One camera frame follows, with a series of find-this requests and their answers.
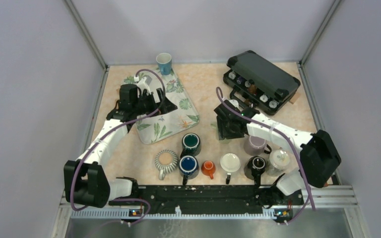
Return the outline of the lilac purple mug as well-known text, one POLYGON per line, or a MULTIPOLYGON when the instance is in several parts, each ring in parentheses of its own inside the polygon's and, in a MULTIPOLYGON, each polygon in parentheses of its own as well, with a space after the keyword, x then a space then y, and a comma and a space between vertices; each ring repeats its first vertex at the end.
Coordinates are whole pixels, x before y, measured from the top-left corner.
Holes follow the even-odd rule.
POLYGON ((256 136, 249 136, 244 142, 244 151, 251 156, 258 156, 262 153, 270 154, 272 148, 265 139, 256 136))

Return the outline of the light blue mug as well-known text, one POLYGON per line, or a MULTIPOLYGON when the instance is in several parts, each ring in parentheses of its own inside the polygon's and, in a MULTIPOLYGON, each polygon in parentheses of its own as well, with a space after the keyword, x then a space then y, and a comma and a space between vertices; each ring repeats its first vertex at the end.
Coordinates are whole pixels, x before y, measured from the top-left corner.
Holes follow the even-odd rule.
POLYGON ((172 56, 169 53, 160 53, 156 62, 162 75, 169 75, 172 71, 172 56))

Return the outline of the light green mug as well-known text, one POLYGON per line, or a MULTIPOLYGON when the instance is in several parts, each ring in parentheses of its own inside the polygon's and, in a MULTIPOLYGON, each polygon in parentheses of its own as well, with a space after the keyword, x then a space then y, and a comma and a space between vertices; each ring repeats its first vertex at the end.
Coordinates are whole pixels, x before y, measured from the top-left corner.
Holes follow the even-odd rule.
POLYGON ((211 128, 214 130, 214 137, 215 139, 221 143, 221 144, 229 144, 231 141, 228 140, 228 139, 222 139, 220 140, 220 137, 219 137, 219 131, 218 131, 218 126, 217 126, 217 122, 212 122, 210 124, 211 128))

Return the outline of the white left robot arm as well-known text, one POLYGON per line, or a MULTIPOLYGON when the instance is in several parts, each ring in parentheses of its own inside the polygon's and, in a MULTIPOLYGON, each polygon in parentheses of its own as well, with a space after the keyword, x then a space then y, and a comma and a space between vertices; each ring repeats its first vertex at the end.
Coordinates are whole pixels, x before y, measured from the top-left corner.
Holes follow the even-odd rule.
POLYGON ((135 204, 139 191, 131 178, 108 181, 104 167, 119 142, 140 120, 166 112, 165 86, 151 92, 136 84, 120 88, 120 98, 107 114, 104 125, 90 146, 76 160, 68 160, 63 167, 66 201, 75 211, 86 207, 104 207, 109 201, 121 198, 127 205, 135 204))

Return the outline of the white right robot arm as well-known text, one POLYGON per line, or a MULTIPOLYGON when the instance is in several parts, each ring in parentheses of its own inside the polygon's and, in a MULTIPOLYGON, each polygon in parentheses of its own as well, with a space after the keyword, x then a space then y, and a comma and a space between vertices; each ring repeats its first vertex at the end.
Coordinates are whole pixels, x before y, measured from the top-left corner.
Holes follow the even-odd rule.
POLYGON ((267 115, 245 108, 239 111, 230 104, 214 109, 220 121, 221 139, 259 137, 287 152, 291 152, 299 165, 298 170, 282 176, 271 191, 277 204, 285 204, 295 191, 305 187, 322 188, 341 164, 341 157, 331 136, 324 130, 307 132, 274 121, 267 115))

